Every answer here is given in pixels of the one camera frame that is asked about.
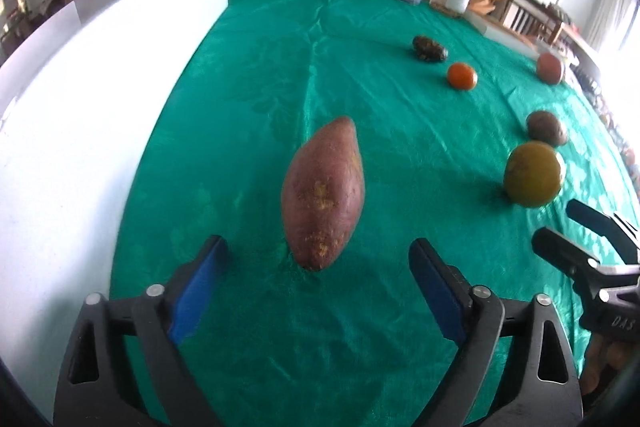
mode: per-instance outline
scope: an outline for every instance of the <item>hand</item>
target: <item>hand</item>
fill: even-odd
[[[607,364],[617,371],[625,367],[634,348],[634,344],[610,341],[602,335],[591,333],[591,340],[584,354],[584,369],[580,375],[582,395],[596,390],[600,374]]]

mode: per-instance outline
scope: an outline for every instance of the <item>kiwi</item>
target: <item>kiwi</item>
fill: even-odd
[[[534,111],[527,117],[527,134],[530,139],[559,147],[569,141],[564,124],[549,111]]]

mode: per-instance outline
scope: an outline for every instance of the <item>tangerine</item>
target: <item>tangerine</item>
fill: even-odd
[[[447,71],[447,80],[452,87],[468,91],[476,87],[478,74],[476,70],[464,62],[452,64]]]

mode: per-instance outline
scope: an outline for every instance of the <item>blue gripper pad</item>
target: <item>blue gripper pad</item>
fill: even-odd
[[[174,344],[195,333],[228,260],[226,241],[213,235],[194,261],[175,271],[166,289],[166,302],[172,314],[167,333]]]
[[[457,296],[446,282],[442,275],[444,271],[447,271],[450,279],[454,279],[454,275],[426,239],[416,239],[409,247],[409,268],[442,336],[458,346],[462,345],[466,340],[466,331],[460,290]]]

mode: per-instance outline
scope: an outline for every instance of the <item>metal bolt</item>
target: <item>metal bolt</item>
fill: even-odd
[[[89,295],[86,296],[86,299],[84,300],[84,302],[89,304],[89,306],[92,306],[100,302],[101,299],[102,299],[102,295],[100,295],[99,293],[89,293]]]
[[[539,293],[538,295],[536,295],[536,301],[538,301],[543,306],[549,306],[549,304],[553,302],[551,300],[551,297],[549,297],[549,295],[547,295],[546,293]]]
[[[146,294],[149,297],[158,297],[164,293],[164,286],[161,284],[152,284],[149,288],[146,289]]]
[[[474,295],[481,299],[487,299],[491,297],[491,290],[482,285],[474,286]]]

